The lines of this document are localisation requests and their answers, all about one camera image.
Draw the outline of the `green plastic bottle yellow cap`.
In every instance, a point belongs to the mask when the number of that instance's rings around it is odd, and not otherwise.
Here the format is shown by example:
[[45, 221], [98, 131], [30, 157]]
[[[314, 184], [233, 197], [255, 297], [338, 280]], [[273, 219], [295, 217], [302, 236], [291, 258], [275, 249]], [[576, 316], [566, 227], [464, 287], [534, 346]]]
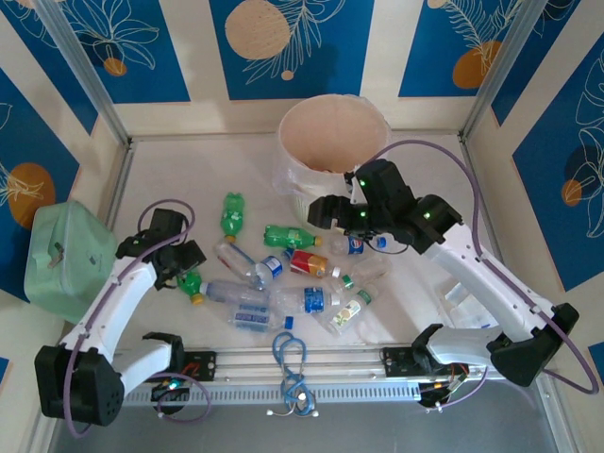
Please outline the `green plastic bottle yellow cap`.
[[301, 227], [267, 225], [263, 234], [263, 243], [269, 247], [302, 250], [322, 246], [323, 238]]
[[193, 305], [200, 305], [204, 301], [201, 292], [202, 277], [197, 270], [191, 270], [176, 278], [177, 287], [186, 294]]
[[228, 193], [223, 201], [220, 227], [225, 239], [234, 243], [243, 228], [245, 202], [241, 193]]

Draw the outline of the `clear bottle green cap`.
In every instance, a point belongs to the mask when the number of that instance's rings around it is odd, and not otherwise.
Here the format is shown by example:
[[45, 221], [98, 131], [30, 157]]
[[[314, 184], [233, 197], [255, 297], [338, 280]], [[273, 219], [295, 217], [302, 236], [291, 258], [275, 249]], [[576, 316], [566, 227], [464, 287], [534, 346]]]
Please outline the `clear bottle green cap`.
[[340, 282], [344, 285], [345, 290], [351, 290], [385, 276], [390, 272], [391, 267], [390, 260], [385, 257], [367, 258], [354, 264], [348, 272], [340, 277]]

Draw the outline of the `pale blue label bottle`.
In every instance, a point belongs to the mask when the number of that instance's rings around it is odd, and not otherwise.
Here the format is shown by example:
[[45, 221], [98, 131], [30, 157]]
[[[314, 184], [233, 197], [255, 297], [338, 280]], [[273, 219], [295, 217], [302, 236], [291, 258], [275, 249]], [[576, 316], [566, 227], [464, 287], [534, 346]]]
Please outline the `pale blue label bottle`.
[[268, 305], [238, 304], [231, 309], [229, 322], [238, 329], [273, 333], [294, 328], [294, 318]]

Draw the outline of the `blue label bottle white cap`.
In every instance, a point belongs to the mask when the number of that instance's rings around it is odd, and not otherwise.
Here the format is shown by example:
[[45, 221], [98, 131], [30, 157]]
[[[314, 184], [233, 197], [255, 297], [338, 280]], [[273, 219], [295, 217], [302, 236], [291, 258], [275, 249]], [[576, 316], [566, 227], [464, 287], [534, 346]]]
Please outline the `blue label bottle white cap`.
[[281, 288], [271, 292], [272, 307], [286, 315], [314, 314], [338, 306], [342, 297], [322, 287]]

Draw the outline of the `lemon label bottle green cap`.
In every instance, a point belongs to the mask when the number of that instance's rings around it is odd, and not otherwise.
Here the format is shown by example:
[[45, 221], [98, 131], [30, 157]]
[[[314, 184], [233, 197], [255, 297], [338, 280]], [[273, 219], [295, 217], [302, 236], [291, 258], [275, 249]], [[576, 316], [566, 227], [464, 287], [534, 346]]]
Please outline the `lemon label bottle green cap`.
[[335, 335], [342, 335], [361, 319], [378, 296], [379, 290], [374, 285], [368, 284], [357, 289], [347, 297], [345, 303], [327, 318], [327, 330]]

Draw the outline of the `clear pepsi bottle blue cap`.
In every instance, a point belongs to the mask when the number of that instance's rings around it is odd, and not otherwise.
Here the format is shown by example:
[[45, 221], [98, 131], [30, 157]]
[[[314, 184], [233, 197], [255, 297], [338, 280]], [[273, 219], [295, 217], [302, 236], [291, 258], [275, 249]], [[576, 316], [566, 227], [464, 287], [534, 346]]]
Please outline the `clear pepsi bottle blue cap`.
[[365, 241], [353, 236], [336, 235], [328, 241], [330, 253], [336, 256], [361, 255], [366, 250], [372, 250], [373, 248], [382, 251], [386, 249], [386, 246], [387, 239], [383, 236]]

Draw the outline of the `red yellow label bottle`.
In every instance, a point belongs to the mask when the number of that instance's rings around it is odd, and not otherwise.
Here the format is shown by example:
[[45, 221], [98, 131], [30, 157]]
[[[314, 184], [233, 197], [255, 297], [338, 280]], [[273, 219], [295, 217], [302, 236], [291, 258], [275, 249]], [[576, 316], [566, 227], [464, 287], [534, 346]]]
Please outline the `red yellow label bottle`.
[[341, 268], [326, 257], [295, 250], [290, 258], [290, 269], [292, 272], [315, 278], [339, 277]]

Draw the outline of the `mint green plastic case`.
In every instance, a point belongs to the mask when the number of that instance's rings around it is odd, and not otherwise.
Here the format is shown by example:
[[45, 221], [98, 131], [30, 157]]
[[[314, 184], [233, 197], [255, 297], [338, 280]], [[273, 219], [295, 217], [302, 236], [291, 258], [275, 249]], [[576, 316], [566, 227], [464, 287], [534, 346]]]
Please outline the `mint green plastic case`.
[[115, 261], [113, 233], [81, 203], [37, 209], [28, 249], [28, 301], [76, 324], [103, 288]]

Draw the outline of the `clear plastic package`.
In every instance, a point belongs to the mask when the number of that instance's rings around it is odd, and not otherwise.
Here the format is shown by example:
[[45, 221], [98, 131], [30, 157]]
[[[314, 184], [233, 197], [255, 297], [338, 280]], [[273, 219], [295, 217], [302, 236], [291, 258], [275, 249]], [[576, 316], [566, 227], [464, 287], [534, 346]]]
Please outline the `clear plastic package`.
[[497, 327], [498, 322], [457, 279], [437, 287], [439, 311], [454, 328]]

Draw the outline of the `blue stethoscope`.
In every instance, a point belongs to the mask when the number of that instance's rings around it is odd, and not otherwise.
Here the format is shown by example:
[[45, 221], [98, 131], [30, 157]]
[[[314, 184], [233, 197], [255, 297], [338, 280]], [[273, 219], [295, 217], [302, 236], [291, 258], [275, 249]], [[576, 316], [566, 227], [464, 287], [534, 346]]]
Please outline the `blue stethoscope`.
[[[299, 366], [293, 369], [286, 363], [286, 355], [291, 349], [300, 352]], [[309, 389], [304, 375], [308, 350], [306, 344], [290, 332], [279, 333], [272, 343], [272, 353], [282, 375], [279, 392], [286, 407], [285, 412], [276, 412], [268, 409], [269, 417], [287, 417], [295, 415], [300, 418], [317, 418], [315, 394]]]

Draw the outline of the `grey metal panel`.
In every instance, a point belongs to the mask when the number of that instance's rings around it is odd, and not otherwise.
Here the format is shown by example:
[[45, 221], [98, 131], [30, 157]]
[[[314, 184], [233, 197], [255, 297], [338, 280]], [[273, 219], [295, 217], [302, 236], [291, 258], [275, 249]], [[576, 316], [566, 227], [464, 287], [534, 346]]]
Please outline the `grey metal panel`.
[[441, 412], [411, 402], [323, 404], [319, 416], [267, 416], [263, 405], [218, 406], [195, 424], [126, 408], [75, 439], [57, 426], [50, 453], [559, 453], [534, 390], [492, 380]]

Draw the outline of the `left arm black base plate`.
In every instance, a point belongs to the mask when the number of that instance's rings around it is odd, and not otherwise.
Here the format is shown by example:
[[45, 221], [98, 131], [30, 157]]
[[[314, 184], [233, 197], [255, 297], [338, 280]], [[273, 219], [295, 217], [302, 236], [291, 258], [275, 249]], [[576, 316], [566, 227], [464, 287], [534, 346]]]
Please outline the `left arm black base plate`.
[[147, 352], [125, 369], [121, 381], [136, 387], [158, 380], [160, 375], [183, 375], [197, 381], [213, 381], [216, 372], [216, 353], [213, 351], [185, 352], [184, 359], [171, 363], [171, 354], [166, 349]]

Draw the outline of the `aluminium front rail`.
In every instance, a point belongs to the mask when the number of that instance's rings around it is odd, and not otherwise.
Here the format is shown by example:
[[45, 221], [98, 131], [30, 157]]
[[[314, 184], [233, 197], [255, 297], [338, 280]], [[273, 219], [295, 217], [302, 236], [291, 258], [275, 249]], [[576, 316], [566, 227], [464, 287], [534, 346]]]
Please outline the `aluminium front rail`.
[[[85, 341], [79, 349], [76, 344], [65, 340], [56, 346], [43, 346], [34, 359], [34, 367], [41, 395], [62, 398], [64, 379], [67, 378], [69, 361], [74, 362], [71, 389], [76, 391], [108, 390], [110, 393], [129, 394], [136, 387], [125, 385], [121, 377], [134, 360], [147, 352], [166, 349], [172, 356], [171, 363], [184, 359], [185, 352], [213, 351], [216, 353], [216, 372], [213, 381], [229, 385], [255, 385], [274, 381], [281, 371], [273, 358], [270, 348], [244, 348], [197, 350], [186, 349], [177, 336], [157, 335], [142, 339], [136, 347], [119, 350], [107, 349], [103, 345], [93, 345]], [[309, 349], [304, 373], [311, 381], [328, 382], [344, 380], [385, 379], [386, 373], [379, 353], [381, 349], [363, 346], [352, 349]], [[286, 355], [286, 363], [292, 368], [300, 360], [300, 352], [291, 349]], [[169, 379], [184, 380], [183, 375], [160, 375], [158, 380], [149, 380], [165, 386]]]

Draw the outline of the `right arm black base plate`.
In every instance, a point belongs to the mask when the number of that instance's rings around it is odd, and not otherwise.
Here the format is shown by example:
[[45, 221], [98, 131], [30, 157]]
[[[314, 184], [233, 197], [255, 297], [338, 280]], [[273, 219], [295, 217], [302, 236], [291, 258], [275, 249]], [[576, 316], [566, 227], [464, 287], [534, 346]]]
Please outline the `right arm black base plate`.
[[441, 364], [411, 346], [383, 347], [379, 356], [387, 378], [440, 378], [469, 373], [467, 364]]

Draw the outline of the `aluminium frame post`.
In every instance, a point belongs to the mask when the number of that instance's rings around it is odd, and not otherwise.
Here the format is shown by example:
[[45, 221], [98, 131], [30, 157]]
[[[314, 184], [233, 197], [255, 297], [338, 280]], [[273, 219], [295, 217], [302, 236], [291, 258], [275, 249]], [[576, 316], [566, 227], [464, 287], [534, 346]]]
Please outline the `aluminium frame post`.
[[32, 4], [78, 83], [105, 120], [113, 137], [120, 145], [129, 147], [130, 137], [109, 93], [58, 3], [54, 0], [32, 0]]
[[496, 95], [506, 80], [512, 66], [522, 51], [532, 29], [541, 16], [547, 0], [523, 0], [518, 14], [513, 19], [491, 69], [478, 89], [475, 101], [463, 123], [459, 138], [467, 144], [478, 129], [482, 117], [490, 109]]

